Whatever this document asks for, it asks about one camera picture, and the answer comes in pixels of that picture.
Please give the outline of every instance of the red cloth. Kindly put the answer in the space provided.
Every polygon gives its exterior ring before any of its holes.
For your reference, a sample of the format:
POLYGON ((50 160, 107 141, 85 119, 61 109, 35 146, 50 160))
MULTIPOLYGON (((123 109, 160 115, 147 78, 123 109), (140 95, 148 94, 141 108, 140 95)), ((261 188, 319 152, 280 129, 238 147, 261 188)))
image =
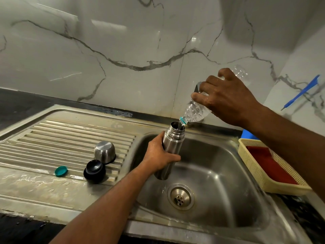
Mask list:
POLYGON ((246 148, 271 179, 298 185, 291 175, 274 161, 268 147, 246 146, 246 148))

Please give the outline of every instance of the ribbed drainboard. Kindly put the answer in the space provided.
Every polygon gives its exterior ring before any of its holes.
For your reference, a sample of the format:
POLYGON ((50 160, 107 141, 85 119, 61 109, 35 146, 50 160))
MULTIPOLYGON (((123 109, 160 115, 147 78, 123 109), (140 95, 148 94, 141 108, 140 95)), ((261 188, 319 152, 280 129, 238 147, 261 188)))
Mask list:
POLYGON ((106 165, 107 181, 115 182, 134 138, 104 127, 44 120, 0 144, 0 165, 46 174, 64 165, 68 176, 81 179, 96 144, 107 140, 116 150, 115 161, 106 165))

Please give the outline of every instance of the hand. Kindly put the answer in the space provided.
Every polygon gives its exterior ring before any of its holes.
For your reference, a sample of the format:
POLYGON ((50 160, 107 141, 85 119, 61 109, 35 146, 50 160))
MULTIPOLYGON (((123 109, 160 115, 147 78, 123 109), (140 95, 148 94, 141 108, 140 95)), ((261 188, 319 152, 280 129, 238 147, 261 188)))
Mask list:
POLYGON ((165 132, 162 131, 157 137, 149 142, 147 152, 141 162, 141 165, 145 166, 152 174, 171 162, 178 162, 181 160, 180 155, 165 152, 162 148, 164 134, 165 132))
POLYGON ((200 93, 192 93, 192 99, 207 108, 224 122, 245 128, 250 119, 263 107, 229 68, 222 68, 218 77, 209 76, 200 85, 200 93))

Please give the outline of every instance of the black countertop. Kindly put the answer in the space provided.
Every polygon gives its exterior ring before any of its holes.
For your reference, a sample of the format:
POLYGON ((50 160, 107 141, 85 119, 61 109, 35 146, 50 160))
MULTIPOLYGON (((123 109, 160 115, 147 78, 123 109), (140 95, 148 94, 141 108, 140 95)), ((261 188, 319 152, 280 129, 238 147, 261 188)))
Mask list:
MULTIPOLYGON (((0 130, 26 119, 38 112, 45 110, 54 104, 70 106, 80 109, 94 110, 113 115, 121 115, 130 118, 170 124, 175 119, 139 112, 119 110, 115 108, 76 102, 66 99, 53 98, 38 94, 13 91, 0 88, 0 130)), ((197 124, 202 131, 216 132, 224 135, 240 137, 241 131, 212 125, 197 124)), ((304 228, 314 244, 325 243, 325 221, 319 213, 301 197, 280 196, 291 210, 296 220, 304 228)), ((41 222, 12 217, 0 214, 0 243, 48 243, 64 225, 41 222)), ((120 243, 160 243, 168 242, 121 236, 120 243)))

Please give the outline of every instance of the plastic basket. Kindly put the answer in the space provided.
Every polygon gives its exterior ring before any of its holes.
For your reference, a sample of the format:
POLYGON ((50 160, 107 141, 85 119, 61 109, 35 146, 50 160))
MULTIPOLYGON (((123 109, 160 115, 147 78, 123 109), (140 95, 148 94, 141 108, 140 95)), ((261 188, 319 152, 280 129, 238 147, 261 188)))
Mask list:
POLYGON ((295 179, 298 185, 277 182, 271 179, 258 162, 253 158, 246 146, 261 146, 267 147, 262 141, 256 139, 239 139, 238 154, 246 164, 249 171, 261 187, 261 189, 268 193, 287 194, 301 196, 311 191, 311 187, 306 181, 279 155, 270 149, 273 159, 295 179))

